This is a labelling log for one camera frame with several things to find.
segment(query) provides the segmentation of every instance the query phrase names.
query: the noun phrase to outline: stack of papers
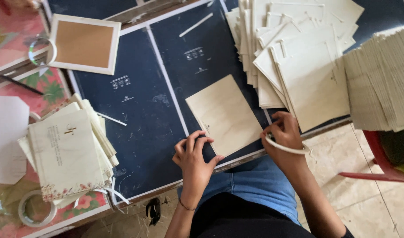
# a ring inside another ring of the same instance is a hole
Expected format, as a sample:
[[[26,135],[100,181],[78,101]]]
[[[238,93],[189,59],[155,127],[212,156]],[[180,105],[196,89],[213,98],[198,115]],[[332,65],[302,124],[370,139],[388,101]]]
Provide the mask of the stack of papers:
[[[356,129],[404,129],[404,26],[379,32],[344,57]]]
[[[28,134],[18,142],[39,176],[43,200],[59,208],[112,184],[112,169],[118,161],[103,148],[109,143],[105,120],[77,94],[30,124]]]
[[[239,0],[226,17],[259,106],[286,107],[302,132],[349,114],[341,56],[363,11],[352,0]]]

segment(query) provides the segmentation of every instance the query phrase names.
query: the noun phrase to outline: pencil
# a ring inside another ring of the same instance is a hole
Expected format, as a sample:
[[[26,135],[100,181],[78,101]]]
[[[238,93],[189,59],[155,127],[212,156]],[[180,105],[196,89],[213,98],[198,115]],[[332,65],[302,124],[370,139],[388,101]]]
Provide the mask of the pencil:
[[[19,85],[19,86],[21,86],[21,87],[23,87],[23,88],[25,88],[25,89],[28,89],[28,90],[32,91],[33,93],[37,93],[37,94],[39,94],[39,95],[43,95],[43,93],[42,93],[41,91],[39,91],[39,90],[37,90],[37,89],[35,89],[35,88],[32,88],[32,87],[30,87],[30,86],[27,85],[27,84],[23,84],[23,83],[21,83],[21,82],[18,82],[18,81],[14,80],[14,79],[12,79],[12,78],[10,78],[10,77],[8,77],[8,76],[5,76],[5,75],[3,75],[3,74],[1,74],[0,76],[1,76],[3,79],[5,79],[5,80],[7,80],[7,81],[9,81],[9,82],[11,82],[11,83],[13,83],[13,84],[17,84],[17,85]]]

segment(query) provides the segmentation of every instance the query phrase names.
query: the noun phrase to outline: right hand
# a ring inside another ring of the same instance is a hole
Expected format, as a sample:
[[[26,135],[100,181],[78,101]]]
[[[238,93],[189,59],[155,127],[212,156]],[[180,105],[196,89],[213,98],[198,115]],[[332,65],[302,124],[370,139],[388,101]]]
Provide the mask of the right hand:
[[[265,139],[265,136],[271,132],[276,139],[276,143],[291,149],[302,149],[302,138],[299,133],[299,125],[296,118],[294,118],[292,114],[284,111],[278,111],[271,116],[278,120],[265,128],[260,134],[265,151],[284,174],[288,172],[292,173],[295,169],[307,168],[305,155],[293,154],[278,149],[270,145]]]

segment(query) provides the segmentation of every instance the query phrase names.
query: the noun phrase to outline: person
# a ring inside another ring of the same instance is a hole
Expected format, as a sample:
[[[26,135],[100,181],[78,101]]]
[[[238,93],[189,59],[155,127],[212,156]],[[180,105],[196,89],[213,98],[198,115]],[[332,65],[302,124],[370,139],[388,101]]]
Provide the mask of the person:
[[[183,171],[183,189],[166,238],[353,238],[321,191],[305,156],[277,149],[265,140],[271,132],[278,144],[302,149],[297,120],[282,111],[272,117],[277,121],[260,134],[268,156],[226,172],[212,175],[224,158],[221,155],[205,163],[202,147],[214,140],[207,136],[196,140],[204,131],[177,143],[173,161]],[[295,192],[311,233],[298,221]]]

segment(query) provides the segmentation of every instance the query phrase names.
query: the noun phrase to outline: white frame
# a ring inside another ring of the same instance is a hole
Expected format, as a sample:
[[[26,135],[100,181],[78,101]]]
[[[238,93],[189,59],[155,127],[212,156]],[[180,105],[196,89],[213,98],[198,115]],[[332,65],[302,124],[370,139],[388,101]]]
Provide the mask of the white frame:
[[[52,17],[50,39],[55,44],[56,44],[56,34],[57,34],[57,30],[58,30],[59,21],[112,27],[114,30],[113,30],[112,39],[111,39],[111,46],[110,46],[109,59],[108,59],[108,68],[95,67],[95,66],[89,66],[89,65],[83,65],[83,64],[75,64],[75,63],[57,62],[56,60],[50,64],[51,67],[57,67],[57,68],[63,68],[63,69],[74,69],[74,70],[80,70],[80,71],[86,71],[86,72],[92,72],[92,73],[114,75],[118,43],[120,41],[120,30],[121,30],[120,22],[112,22],[112,21],[105,21],[105,20],[98,20],[98,19],[91,19],[91,18],[84,18],[84,17],[73,17],[73,16],[67,16],[67,15],[54,14]]]

